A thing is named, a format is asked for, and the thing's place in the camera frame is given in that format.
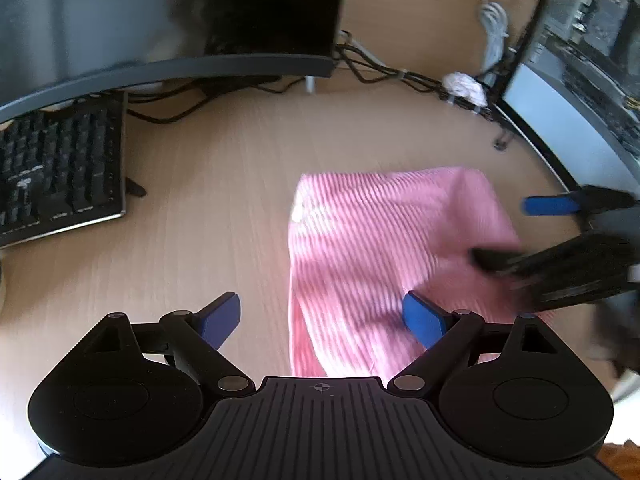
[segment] desk surface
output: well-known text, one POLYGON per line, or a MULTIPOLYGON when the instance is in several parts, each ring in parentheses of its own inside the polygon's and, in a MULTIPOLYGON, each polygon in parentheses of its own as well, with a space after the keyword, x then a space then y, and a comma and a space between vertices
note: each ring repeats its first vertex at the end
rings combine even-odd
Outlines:
MULTIPOLYGON (((192 104, 187 94, 140 108, 157 116, 192 104)), ((127 174, 148 190, 118 220, 4 252, 0 314, 0 478, 41 459, 26 418, 33 389, 102 317, 151 322, 197 310, 226 290, 242 321, 222 347, 259 384, 289 373, 287 221, 302 173, 402 171, 464 165, 484 171, 523 243, 542 249, 577 234, 566 218, 528 218, 521 197, 559 191, 528 145, 499 153, 498 126, 403 85, 358 84, 338 71, 310 96, 247 90, 179 123, 127 121, 127 174)), ((556 329, 584 355, 588 311, 565 309, 556 329)), ((603 382, 604 364, 590 363, 603 382)))

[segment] keyboard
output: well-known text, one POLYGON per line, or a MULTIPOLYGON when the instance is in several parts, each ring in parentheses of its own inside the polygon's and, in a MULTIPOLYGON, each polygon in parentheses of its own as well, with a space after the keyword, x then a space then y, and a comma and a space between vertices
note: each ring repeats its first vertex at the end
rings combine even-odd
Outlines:
POLYGON ((125 213, 124 99, 31 112, 0 132, 0 248, 125 213))

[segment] wire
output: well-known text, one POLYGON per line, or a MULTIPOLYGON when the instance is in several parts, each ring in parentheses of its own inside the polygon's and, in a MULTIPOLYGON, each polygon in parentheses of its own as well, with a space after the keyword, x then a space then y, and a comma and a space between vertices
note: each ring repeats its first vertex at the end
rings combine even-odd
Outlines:
POLYGON ((292 88, 293 86, 302 83, 305 80, 304 77, 299 77, 298 79, 294 79, 293 81, 291 81, 290 83, 288 83, 284 88, 281 89, 275 89, 275 88, 268 88, 267 86, 262 86, 262 85, 256 85, 253 88, 255 88, 256 90, 262 90, 263 92, 267 92, 269 94, 284 94, 284 92, 286 92, 287 90, 289 90, 290 88, 292 88))
POLYGON ((497 65, 504 54, 504 39, 509 35, 509 17, 507 12, 497 2, 482 0, 479 13, 480 23, 486 32, 486 49, 482 72, 489 72, 497 65))
POLYGON ((442 88, 442 85, 436 79, 432 79, 417 72, 411 72, 410 70, 391 68, 387 66, 366 49, 363 50, 359 46, 356 46, 356 42, 350 33, 343 31, 343 35, 348 38, 350 43, 336 45, 335 51, 338 58, 347 65, 351 72, 353 72, 353 75, 356 76, 358 81, 361 83, 375 84, 381 81, 398 80, 420 93, 433 92, 442 88), (353 56, 350 56, 350 54, 355 54, 360 59, 355 59, 353 56), (362 70, 358 68, 359 66, 375 70, 382 75, 367 77, 362 73, 362 70))
MULTIPOLYGON (((292 86, 297 85, 298 83, 300 83, 301 81, 304 81, 305 78, 304 77, 300 77, 298 79, 295 79, 294 81, 288 83, 284 88, 281 89, 275 89, 275 88, 268 88, 265 86, 261 86, 261 85, 256 85, 253 88, 258 89, 258 90, 262 90, 263 92, 268 92, 270 94, 284 94, 284 92, 286 92, 287 90, 289 90, 290 88, 292 88, 292 86)), ((182 85, 174 90, 168 91, 168 92, 160 92, 158 94, 146 94, 147 96, 149 96, 149 98, 147 100, 142 100, 142 101, 132 101, 135 104, 145 104, 145 103, 151 103, 154 101, 159 101, 161 99, 166 99, 168 97, 172 97, 174 95, 178 95, 179 93, 185 92, 187 90, 190 90, 192 88, 199 88, 200 86, 200 82, 202 80, 194 80, 190 83, 187 83, 185 85, 182 85)), ((221 90, 219 93, 217 94, 212 94, 209 95, 207 97, 205 97, 204 99, 202 99, 201 101, 197 102, 196 104, 194 104, 192 107, 187 108, 186 110, 180 112, 177 115, 174 115, 172 117, 166 117, 166 118, 160 118, 160 117, 152 117, 150 115, 146 115, 146 114, 141 114, 140 112, 137 112, 135 110, 127 110, 127 114, 136 117, 140 120, 146 121, 148 123, 152 123, 152 124, 172 124, 175 123, 183 118, 185 118, 186 116, 194 113, 196 110, 199 110, 200 108, 202 108, 204 105, 208 104, 209 102, 213 101, 213 99, 224 95, 225 93, 228 93, 230 91, 235 91, 235 90, 241 90, 242 88, 233 88, 233 89, 227 89, 227 90, 221 90)))
POLYGON ((140 112, 137 112, 135 110, 127 110, 127 114, 139 118, 143 121, 146 121, 147 123, 152 123, 152 124, 171 124, 171 123, 175 123, 177 121, 179 121, 180 119, 185 118, 187 115, 190 115, 192 113, 194 113, 196 110, 199 110, 200 108, 202 108, 205 104, 213 101, 213 99, 215 99, 216 97, 218 97, 217 95, 210 95, 205 97, 202 101, 197 102, 196 104, 194 104, 191 108, 187 108, 185 111, 180 112, 177 115, 174 115, 172 117, 167 117, 167 118, 158 118, 158 117, 152 117, 149 115, 145 115, 145 114, 141 114, 140 112))

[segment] pink towel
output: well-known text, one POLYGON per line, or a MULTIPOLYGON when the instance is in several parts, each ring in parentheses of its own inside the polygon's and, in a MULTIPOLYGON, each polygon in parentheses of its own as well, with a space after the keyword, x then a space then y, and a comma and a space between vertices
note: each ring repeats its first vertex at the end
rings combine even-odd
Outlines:
POLYGON ((402 323, 409 290, 513 321, 507 287, 469 263, 474 246, 519 247, 479 171, 304 175, 289 223, 292 374, 386 385, 424 352, 402 323))

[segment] white tissue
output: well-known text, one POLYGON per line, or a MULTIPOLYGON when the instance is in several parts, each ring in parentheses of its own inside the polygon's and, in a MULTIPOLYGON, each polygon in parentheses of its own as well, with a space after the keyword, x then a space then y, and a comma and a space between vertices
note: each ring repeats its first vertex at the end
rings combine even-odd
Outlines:
POLYGON ((453 72, 442 78, 442 86, 452 95, 465 98, 476 106, 486 106, 486 95, 482 85, 467 74, 453 72))

